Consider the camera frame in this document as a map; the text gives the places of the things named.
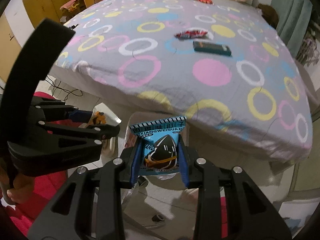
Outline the person left hand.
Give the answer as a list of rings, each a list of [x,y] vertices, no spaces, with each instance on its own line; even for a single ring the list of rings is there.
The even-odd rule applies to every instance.
[[[5,191],[1,190],[1,198],[5,192],[14,203],[26,203],[33,194],[34,185],[35,178],[18,173],[13,181],[13,188]]]

